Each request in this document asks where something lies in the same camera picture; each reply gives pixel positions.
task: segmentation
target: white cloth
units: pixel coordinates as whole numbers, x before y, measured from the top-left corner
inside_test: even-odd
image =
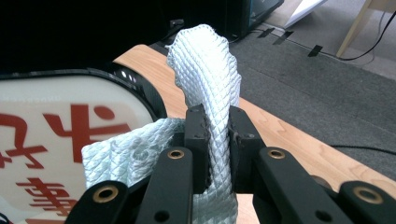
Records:
[[[182,30],[168,47],[167,62],[188,107],[203,104],[209,120],[211,185],[193,197],[193,223],[235,223],[237,201],[232,192],[228,116],[238,106],[241,77],[228,41],[208,25]],[[152,171],[183,119],[160,119],[130,133],[82,149],[87,187],[104,180],[133,185]]]

